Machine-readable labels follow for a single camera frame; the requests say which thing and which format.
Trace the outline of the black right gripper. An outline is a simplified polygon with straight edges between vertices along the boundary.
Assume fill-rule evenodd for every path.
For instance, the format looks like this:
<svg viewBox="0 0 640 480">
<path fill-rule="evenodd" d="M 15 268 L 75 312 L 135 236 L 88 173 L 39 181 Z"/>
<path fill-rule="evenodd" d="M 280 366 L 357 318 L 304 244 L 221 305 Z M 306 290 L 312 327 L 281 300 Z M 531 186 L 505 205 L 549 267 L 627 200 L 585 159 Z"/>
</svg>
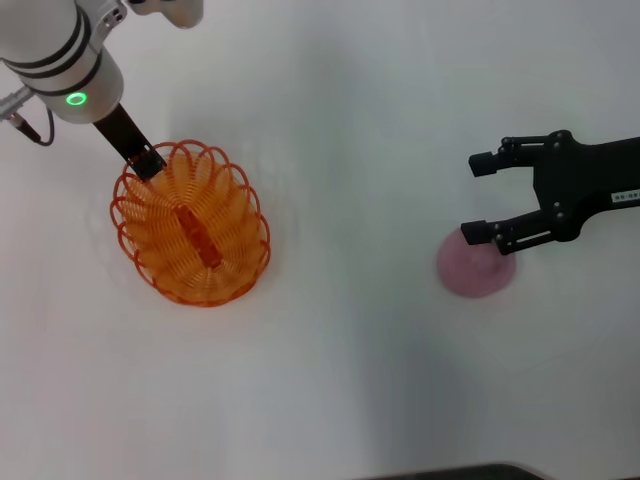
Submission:
<svg viewBox="0 0 640 480">
<path fill-rule="evenodd" d="M 554 240 L 572 241 L 594 215 L 639 205 L 638 138 L 587 145 L 567 130 L 503 137 L 496 152 L 471 155 L 468 164 L 475 177 L 534 167 L 541 210 L 460 225 L 468 245 L 494 244 L 503 256 Z"/>
</svg>

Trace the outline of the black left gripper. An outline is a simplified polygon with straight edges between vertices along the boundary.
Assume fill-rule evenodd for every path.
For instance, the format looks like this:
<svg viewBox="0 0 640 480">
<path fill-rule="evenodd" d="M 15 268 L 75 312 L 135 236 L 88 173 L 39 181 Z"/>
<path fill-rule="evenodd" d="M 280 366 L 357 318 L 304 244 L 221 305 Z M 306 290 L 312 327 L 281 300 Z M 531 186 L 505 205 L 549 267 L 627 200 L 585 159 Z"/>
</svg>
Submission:
<svg viewBox="0 0 640 480">
<path fill-rule="evenodd" d="M 93 126 L 142 182 L 151 180 L 166 167 L 164 158 L 151 146 L 120 103 Z"/>
</svg>

